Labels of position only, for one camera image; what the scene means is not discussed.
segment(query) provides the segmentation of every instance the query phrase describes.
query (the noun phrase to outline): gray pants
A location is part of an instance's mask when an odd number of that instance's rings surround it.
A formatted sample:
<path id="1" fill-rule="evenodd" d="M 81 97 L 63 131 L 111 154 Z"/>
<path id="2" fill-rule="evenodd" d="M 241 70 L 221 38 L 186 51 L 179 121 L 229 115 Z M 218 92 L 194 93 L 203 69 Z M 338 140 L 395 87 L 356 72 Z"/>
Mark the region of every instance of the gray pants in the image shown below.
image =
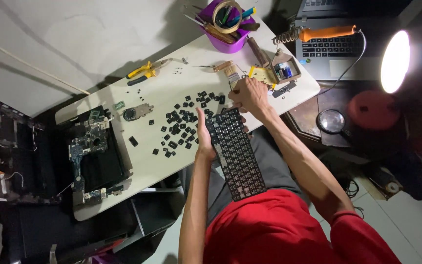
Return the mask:
<path id="1" fill-rule="evenodd" d="M 250 144 L 255 153 L 256 162 L 262 173 L 266 188 L 287 189 L 308 202 L 307 196 L 302 193 L 297 183 L 291 178 L 289 168 L 268 130 L 261 126 L 255 129 L 252 135 L 253 138 L 250 140 Z M 213 219 L 232 202 L 232 196 L 226 181 L 216 171 L 219 166 L 220 164 L 217 160 L 214 160 L 211 166 L 207 225 L 210 225 Z M 185 198 L 188 195 L 193 167 L 194 165 L 192 164 L 179 171 Z"/>

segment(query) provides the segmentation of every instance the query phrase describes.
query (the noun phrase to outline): magnifying glass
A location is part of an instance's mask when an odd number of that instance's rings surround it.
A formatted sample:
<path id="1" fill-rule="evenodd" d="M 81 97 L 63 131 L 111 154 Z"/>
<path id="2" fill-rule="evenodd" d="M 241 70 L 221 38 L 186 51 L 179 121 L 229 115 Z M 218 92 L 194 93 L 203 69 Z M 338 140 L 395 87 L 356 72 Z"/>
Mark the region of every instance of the magnifying glass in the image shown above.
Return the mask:
<path id="1" fill-rule="evenodd" d="M 341 134 L 343 137 L 351 137 L 351 132 L 344 129 L 346 118 L 338 110 L 325 110 L 317 116 L 317 125 L 328 134 Z"/>

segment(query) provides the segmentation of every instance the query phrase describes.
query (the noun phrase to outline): white table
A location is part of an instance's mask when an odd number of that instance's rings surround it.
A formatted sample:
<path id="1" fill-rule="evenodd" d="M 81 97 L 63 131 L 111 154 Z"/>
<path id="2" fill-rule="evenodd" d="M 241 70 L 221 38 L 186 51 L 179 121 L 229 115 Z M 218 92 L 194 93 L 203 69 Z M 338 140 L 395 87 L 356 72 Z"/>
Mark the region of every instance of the white table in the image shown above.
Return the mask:
<path id="1" fill-rule="evenodd" d="M 261 23 L 261 27 L 258 31 L 250 33 L 249 36 L 254 37 L 260 48 L 263 51 L 267 51 L 270 58 L 272 58 L 276 52 L 276 46 L 272 42 L 272 38 L 275 35 L 259 17 L 254 16 L 254 19 L 256 22 Z M 284 45 L 279 45 L 278 48 L 282 48 L 284 52 L 290 54 Z M 167 144 L 169 141 L 178 142 L 181 138 L 180 135 L 173 136 L 168 132 L 168 127 L 171 125 L 166 122 L 166 113 L 175 110 L 173 107 L 175 104 L 182 105 L 187 95 L 191 96 L 196 106 L 200 106 L 200 103 L 196 103 L 195 101 L 198 97 L 198 92 L 206 91 L 207 93 L 224 94 L 226 95 L 226 102 L 228 102 L 227 94 L 230 91 L 227 77 L 223 72 L 214 73 L 212 68 L 201 68 L 197 66 L 219 65 L 220 63 L 233 60 L 234 64 L 239 65 L 242 70 L 249 71 L 251 66 L 258 63 L 247 44 L 244 45 L 241 51 L 235 54 L 224 54 L 218 52 L 205 35 L 162 59 L 167 58 L 173 58 L 173 61 L 160 69 L 160 75 L 157 77 L 152 77 L 132 87 L 127 86 L 127 80 L 124 78 L 56 113 L 56 123 L 61 123 L 100 105 L 104 109 L 110 109 L 115 115 L 115 119 L 112 121 L 112 127 L 118 141 L 120 153 L 126 169 L 130 171 L 130 177 L 126 181 L 129 181 L 131 184 L 125 185 L 125 190 L 121 195 L 110 195 L 100 204 L 86 205 L 83 208 L 75 210 L 74 217 L 77 220 L 82 221 L 91 218 L 185 168 L 194 161 L 195 152 L 198 147 L 194 141 L 191 142 L 191 149 L 186 149 L 185 144 L 183 144 L 175 150 L 177 153 L 175 156 L 170 158 L 164 156 L 165 152 L 162 148 L 168 147 Z M 182 58 L 186 58 L 189 64 L 182 63 Z M 301 64 L 298 63 L 298 66 L 301 69 L 302 76 L 298 79 L 297 86 L 290 93 L 284 95 L 285 99 L 282 99 L 283 96 L 276 99 L 268 96 L 270 104 L 280 115 L 296 105 L 303 103 L 320 91 L 320 86 L 312 76 L 308 74 Z M 281 87 L 284 87 L 284 84 L 277 85 L 275 89 Z M 122 100 L 125 102 L 126 107 L 116 112 L 113 105 Z M 123 119 L 121 115 L 123 110 L 143 103 L 154 105 L 154 111 L 132 122 L 127 122 Z M 218 113 L 218 107 L 219 102 L 214 100 L 211 100 L 208 104 L 208 108 L 215 114 Z M 195 112 L 195 109 L 187 108 L 187 111 Z M 246 125 L 249 127 L 249 130 L 256 129 L 262 125 L 250 113 L 246 113 L 243 116 L 247 119 Z M 149 125 L 149 120 L 151 119 L 154 119 L 154 125 Z M 196 129 L 195 124 L 197 122 L 188 123 L 187 125 L 190 128 Z M 162 126 L 167 127 L 167 132 L 160 131 Z M 166 134 L 172 137 L 169 141 L 166 141 L 167 144 L 165 146 L 162 146 L 161 141 L 165 141 L 163 137 Z M 128 138 L 131 136 L 134 136 L 139 143 L 136 147 L 133 147 L 128 141 Z M 158 155 L 152 154 L 155 148 L 159 149 Z"/>

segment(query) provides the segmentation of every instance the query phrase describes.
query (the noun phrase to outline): motherboard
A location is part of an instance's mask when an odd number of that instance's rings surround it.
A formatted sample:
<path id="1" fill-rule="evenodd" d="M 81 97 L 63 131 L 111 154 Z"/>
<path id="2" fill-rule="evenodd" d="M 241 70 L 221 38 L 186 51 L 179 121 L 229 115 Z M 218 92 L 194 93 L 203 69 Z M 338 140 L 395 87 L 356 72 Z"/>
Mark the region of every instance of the motherboard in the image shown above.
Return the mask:
<path id="1" fill-rule="evenodd" d="M 238 108 L 205 120 L 232 199 L 240 201 L 266 191 Z"/>
<path id="2" fill-rule="evenodd" d="M 90 200 L 103 200 L 108 195 L 119 195 L 123 191 L 123 186 L 102 188 L 85 193 L 85 181 L 81 175 L 81 160 L 83 156 L 93 153 L 105 152 L 108 149 L 108 129 L 110 121 L 114 116 L 100 115 L 100 111 L 93 110 L 89 120 L 76 123 L 74 129 L 82 136 L 78 136 L 71 141 L 68 146 L 69 160 L 74 164 L 73 205 L 81 205 Z"/>

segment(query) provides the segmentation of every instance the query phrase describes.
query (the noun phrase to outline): pliers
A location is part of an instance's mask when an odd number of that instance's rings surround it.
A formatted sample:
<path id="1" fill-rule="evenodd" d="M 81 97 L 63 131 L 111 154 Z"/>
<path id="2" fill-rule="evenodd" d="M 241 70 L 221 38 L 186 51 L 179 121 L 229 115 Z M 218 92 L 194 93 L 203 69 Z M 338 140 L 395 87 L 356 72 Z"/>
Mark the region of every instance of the pliers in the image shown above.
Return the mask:
<path id="1" fill-rule="evenodd" d="M 147 79 L 149 79 L 150 77 L 155 77 L 157 75 L 159 75 L 159 69 L 166 66 L 167 64 L 170 63 L 172 59 L 166 59 L 166 60 L 162 60 L 159 62 L 155 62 L 155 63 L 151 63 L 148 62 L 146 65 L 133 70 L 132 72 L 130 72 L 128 75 L 126 75 L 126 79 L 131 79 L 134 76 L 140 74 L 140 73 L 144 73 L 143 76 L 134 79 L 132 81 L 129 81 L 127 84 L 128 86 L 133 86 L 135 84 L 138 84 L 140 82 L 143 82 Z"/>

